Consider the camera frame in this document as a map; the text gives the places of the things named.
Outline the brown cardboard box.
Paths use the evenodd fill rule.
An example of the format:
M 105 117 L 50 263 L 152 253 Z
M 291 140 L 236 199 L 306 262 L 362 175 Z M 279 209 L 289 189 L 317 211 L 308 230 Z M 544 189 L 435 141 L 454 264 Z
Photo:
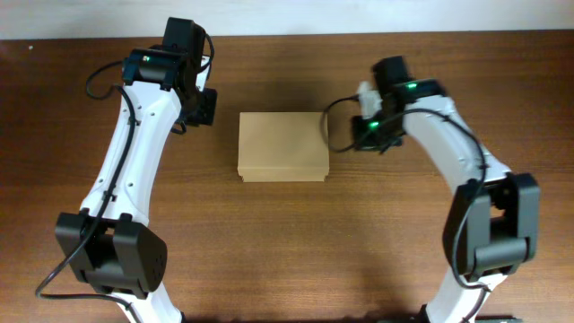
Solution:
M 238 174 L 248 182 L 323 182 L 329 151 L 319 112 L 239 114 Z

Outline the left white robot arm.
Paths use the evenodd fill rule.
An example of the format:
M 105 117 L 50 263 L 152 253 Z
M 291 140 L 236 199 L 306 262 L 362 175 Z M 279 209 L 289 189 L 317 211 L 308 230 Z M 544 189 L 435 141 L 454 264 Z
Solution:
M 167 245 L 149 227 L 152 186 L 170 134 L 210 126 L 217 92 L 206 87 L 213 44 L 192 20 L 170 17 L 162 41 L 119 61 L 122 82 L 111 86 L 121 105 L 100 173 L 75 214 L 61 213 L 55 234 L 64 268 L 88 284 L 76 300 L 116 303 L 131 322 L 182 322 L 163 277 Z

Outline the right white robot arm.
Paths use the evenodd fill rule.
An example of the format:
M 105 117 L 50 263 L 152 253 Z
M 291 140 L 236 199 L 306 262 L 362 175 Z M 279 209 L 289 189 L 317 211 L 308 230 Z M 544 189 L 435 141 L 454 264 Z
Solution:
M 485 148 L 435 79 L 414 79 L 402 57 L 372 67 L 356 94 L 353 147 L 383 153 L 412 137 L 447 182 L 453 201 L 442 233 L 448 271 L 416 322 L 474 322 L 493 290 L 535 257 L 541 190 Z

